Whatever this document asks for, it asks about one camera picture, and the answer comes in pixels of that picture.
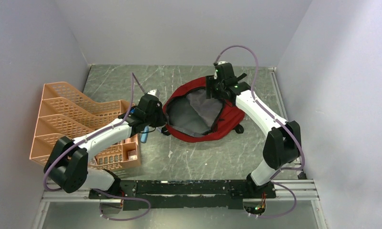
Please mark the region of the red student backpack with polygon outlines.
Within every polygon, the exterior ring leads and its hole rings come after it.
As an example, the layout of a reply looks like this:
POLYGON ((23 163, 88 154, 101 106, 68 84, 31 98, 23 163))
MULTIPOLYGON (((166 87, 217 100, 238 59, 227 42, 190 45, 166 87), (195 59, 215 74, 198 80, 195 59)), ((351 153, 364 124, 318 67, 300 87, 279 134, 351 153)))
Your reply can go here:
POLYGON ((216 141, 232 131, 244 133, 245 113, 228 100, 206 97, 206 78, 178 87, 163 106, 167 123, 160 131, 181 141, 216 141))

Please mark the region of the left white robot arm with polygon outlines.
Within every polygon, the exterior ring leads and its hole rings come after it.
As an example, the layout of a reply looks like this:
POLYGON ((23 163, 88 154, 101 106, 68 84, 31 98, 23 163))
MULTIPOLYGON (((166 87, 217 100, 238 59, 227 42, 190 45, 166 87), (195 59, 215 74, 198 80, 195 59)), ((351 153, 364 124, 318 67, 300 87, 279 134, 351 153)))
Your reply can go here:
POLYGON ((119 115, 111 123, 87 135, 70 139, 59 138, 44 167, 43 186, 54 181, 60 190, 73 193, 80 188, 100 190, 108 198, 121 194, 120 178, 107 169, 92 169, 89 162, 112 145, 142 133, 145 127, 162 127, 166 124, 159 92, 151 90, 139 103, 119 115))

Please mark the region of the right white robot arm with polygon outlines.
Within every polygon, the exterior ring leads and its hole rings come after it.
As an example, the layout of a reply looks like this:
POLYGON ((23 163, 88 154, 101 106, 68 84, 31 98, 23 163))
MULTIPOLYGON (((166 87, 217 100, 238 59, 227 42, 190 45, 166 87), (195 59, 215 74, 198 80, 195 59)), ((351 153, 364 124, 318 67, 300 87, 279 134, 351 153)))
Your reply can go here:
POLYGON ((229 62, 214 64, 215 73, 206 77, 207 98, 222 99, 243 111, 267 135, 262 152, 263 161, 248 174, 250 181, 246 192, 256 198, 264 191, 264 184, 272 180, 282 169, 298 159, 301 153, 300 126, 287 121, 264 104, 242 81, 245 75, 235 76, 229 62))

